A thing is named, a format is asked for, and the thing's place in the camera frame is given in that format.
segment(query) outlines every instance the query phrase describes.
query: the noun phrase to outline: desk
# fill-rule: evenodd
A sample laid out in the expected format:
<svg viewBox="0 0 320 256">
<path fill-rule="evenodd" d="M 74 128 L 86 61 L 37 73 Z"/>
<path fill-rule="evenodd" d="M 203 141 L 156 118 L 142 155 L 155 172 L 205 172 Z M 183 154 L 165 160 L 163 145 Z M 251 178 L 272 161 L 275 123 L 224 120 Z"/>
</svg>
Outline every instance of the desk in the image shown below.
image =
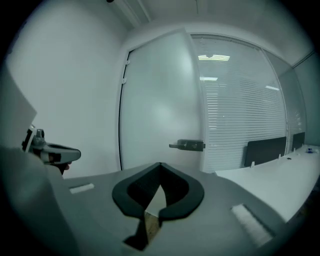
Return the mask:
<svg viewBox="0 0 320 256">
<path fill-rule="evenodd" d="M 304 145 L 280 159 L 253 168 L 220 170 L 216 174 L 264 201 L 287 222 L 304 204 L 320 174 L 320 153 L 306 153 L 307 148 Z"/>
</svg>

